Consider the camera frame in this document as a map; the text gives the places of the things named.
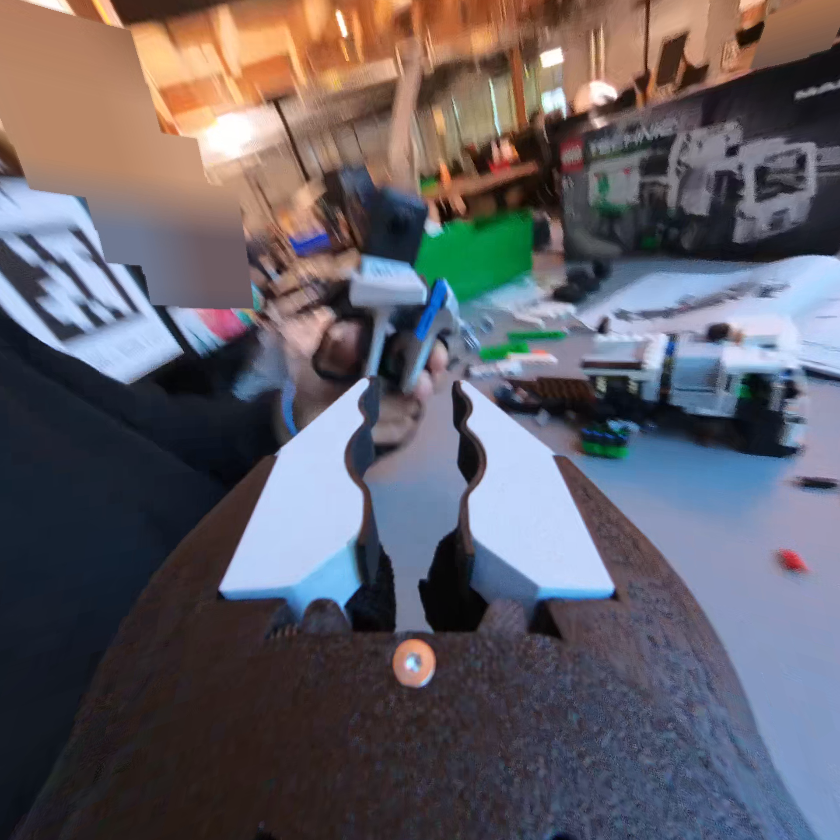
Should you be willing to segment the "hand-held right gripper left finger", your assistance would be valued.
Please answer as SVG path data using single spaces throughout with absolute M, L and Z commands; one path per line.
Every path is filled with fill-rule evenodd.
M 319 600 L 343 613 L 375 582 L 382 555 L 364 474 L 378 381 L 362 379 L 282 445 L 222 580 L 226 601 L 280 599 L 294 614 Z

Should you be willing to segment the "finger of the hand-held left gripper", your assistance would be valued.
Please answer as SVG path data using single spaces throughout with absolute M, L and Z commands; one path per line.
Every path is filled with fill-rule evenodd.
M 456 304 L 443 309 L 443 345 L 451 361 L 470 354 L 477 355 L 480 351 L 480 341 L 474 328 L 461 318 Z
M 436 342 L 441 337 L 455 335 L 455 294 L 446 279 L 436 279 L 426 303 L 411 324 L 403 356 L 403 394 L 414 393 Z

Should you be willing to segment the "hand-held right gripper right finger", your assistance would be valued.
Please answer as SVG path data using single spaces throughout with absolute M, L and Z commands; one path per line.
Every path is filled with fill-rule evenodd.
M 487 604 L 606 600 L 613 579 L 552 449 L 473 385 L 453 386 L 457 533 L 467 590 Z

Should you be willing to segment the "person's left forearm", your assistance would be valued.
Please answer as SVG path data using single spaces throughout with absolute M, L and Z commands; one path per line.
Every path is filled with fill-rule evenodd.
M 167 365 L 122 385 L 113 410 L 188 466 L 232 486 L 296 432 L 295 395 L 279 341 L 247 334 L 205 357 Z

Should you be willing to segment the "stack of white lego beams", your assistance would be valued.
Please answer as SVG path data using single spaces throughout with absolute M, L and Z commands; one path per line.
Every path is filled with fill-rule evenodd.
M 564 324 L 576 313 L 574 304 L 562 301 L 543 300 L 528 305 L 518 304 L 509 308 L 511 317 L 519 323 L 535 329 L 546 330 L 557 324 Z

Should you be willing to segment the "green black lego subassembly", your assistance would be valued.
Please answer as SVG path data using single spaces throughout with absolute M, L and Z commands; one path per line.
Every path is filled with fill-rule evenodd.
M 585 455 L 601 459 L 625 459 L 634 425 L 610 420 L 589 423 L 580 429 L 580 447 Z

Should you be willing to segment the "white lego truck model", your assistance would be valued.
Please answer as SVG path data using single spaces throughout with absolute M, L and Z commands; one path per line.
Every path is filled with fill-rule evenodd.
M 696 438 L 722 433 L 741 453 L 788 458 L 805 443 L 807 391 L 786 321 L 711 324 L 705 332 L 599 333 L 582 377 L 508 377 L 496 391 L 510 412 L 682 426 Z

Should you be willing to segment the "lego instruction booklet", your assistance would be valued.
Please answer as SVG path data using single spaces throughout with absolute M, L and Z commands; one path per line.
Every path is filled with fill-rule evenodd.
M 839 376 L 837 256 L 804 255 L 748 266 L 690 260 L 579 304 L 575 317 L 589 329 L 608 319 L 616 333 L 703 333 L 714 323 L 744 329 L 746 322 L 786 321 L 798 333 L 801 366 Z

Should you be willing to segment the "black lego set box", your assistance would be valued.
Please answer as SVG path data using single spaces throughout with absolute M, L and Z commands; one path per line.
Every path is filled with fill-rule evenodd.
M 573 259 L 838 254 L 838 48 L 563 139 Z

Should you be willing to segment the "person's left hand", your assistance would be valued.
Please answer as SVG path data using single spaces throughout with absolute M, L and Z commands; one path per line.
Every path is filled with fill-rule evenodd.
M 301 431 L 336 402 L 364 372 L 368 324 L 363 317 L 333 320 L 323 332 L 313 357 L 295 362 L 292 415 Z M 415 436 L 432 396 L 448 371 L 448 346 L 438 340 L 431 349 L 414 389 L 381 386 L 379 418 L 372 431 L 377 456 L 408 445 Z

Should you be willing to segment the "green storage bin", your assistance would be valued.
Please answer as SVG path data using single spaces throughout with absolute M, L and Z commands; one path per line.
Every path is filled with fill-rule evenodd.
M 523 208 L 425 234 L 414 268 L 429 284 L 446 280 L 464 305 L 529 275 L 532 247 L 532 210 Z

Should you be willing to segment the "person's dark clothing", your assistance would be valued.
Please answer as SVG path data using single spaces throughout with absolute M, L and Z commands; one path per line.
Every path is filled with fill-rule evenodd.
M 122 385 L 2 315 L 2 838 L 139 593 L 243 479 L 225 485 L 132 429 L 113 410 Z

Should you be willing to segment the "black white patterned sheet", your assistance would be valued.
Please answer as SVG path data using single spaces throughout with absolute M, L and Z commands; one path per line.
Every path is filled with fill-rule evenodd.
M 107 262 L 74 196 L 1 179 L 2 311 L 37 339 L 121 383 L 182 356 L 125 266 Z

